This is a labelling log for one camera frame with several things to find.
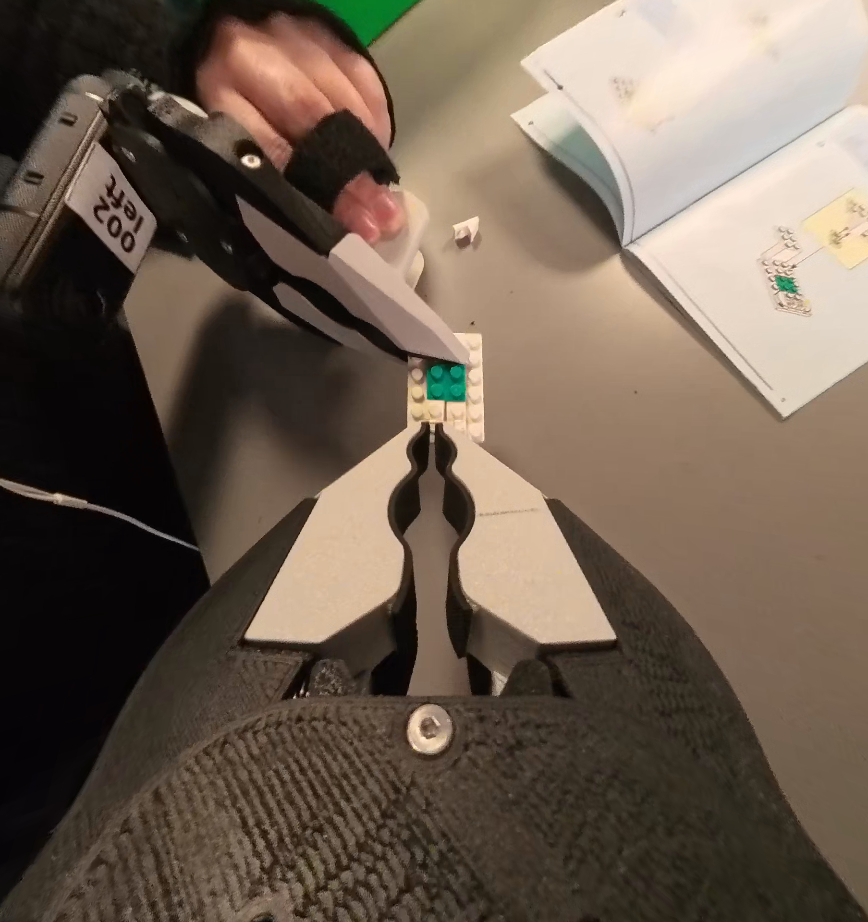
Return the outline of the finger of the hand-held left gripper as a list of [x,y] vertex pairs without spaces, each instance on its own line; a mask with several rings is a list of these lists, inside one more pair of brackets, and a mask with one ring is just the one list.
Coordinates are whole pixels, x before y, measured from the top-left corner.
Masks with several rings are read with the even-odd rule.
[[359,352],[465,364],[468,348],[360,236],[321,255],[242,198],[243,225],[281,271],[272,291],[296,319]]
[[405,362],[415,355],[394,338],[391,329],[382,321],[388,319],[385,309],[400,308],[384,292],[374,288],[359,291],[344,285],[344,301],[337,299],[308,279],[306,292],[280,281],[271,287],[277,311],[284,311],[306,328],[321,333],[326,338],[354,352],[370,356],[388,356]]

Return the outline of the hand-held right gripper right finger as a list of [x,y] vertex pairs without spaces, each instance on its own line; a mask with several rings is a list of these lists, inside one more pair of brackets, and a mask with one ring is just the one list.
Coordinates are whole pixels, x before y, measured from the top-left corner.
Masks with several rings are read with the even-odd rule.
[[436,427],[434,448],[456,536],[445,607],[457,657],[508,678],[525,660],[614,647],[543,492],[450,425]]

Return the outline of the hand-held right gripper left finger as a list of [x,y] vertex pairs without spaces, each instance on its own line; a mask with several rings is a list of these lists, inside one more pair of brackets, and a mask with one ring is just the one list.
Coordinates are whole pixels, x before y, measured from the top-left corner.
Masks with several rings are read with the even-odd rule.
[[410,679],[416,585],[405,539],[421,512],[428,425],[406,429],[315,498],[244,639]]

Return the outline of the white and green lego assembly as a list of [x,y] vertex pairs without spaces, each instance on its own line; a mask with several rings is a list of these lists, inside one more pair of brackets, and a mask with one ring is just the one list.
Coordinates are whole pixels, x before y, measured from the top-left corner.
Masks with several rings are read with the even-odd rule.
[[445,423],[476,444],[486,440],[483,339],[458,333],[468,362],[449,363],[409,357],[406,378],[406,426],[417,429]]

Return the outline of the open pale blue instruction booklet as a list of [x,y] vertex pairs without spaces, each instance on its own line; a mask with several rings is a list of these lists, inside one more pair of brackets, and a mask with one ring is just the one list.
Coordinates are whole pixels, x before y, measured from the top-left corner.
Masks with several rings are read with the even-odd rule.
[[612,2],[521,61],[513,114],[782,419],[868,363],[856,1]]

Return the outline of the person's dark clothing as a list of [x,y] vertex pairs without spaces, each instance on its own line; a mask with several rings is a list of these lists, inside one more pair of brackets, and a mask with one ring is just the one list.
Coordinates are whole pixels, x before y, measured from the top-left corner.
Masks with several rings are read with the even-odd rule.
[[128,329],[0,317],[0,901],[208,587]]

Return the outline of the person's left hand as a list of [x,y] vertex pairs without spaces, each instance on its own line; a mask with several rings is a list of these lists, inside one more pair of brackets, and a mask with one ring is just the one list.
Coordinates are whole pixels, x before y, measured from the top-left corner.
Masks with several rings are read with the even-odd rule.
[[313,17],[222,14],[196,70],[197,102],[237,121],[278,171],[320,121],[349,111],[385,150],[392,116],[382,77]]

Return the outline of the green plastic bin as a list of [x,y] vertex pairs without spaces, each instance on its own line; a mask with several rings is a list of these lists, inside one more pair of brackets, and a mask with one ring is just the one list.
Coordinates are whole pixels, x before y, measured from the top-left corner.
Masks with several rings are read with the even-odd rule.
[[321,1],[345,22],[364,45],[370,45],[419,1]]

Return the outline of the person's left forearm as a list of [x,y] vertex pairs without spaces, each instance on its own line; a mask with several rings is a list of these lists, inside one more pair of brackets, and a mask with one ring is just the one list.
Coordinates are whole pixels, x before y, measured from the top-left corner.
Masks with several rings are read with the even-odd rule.
[[0,123],[39,121],[79,75],[137,71],[166,85],[210,2],[0,1]]

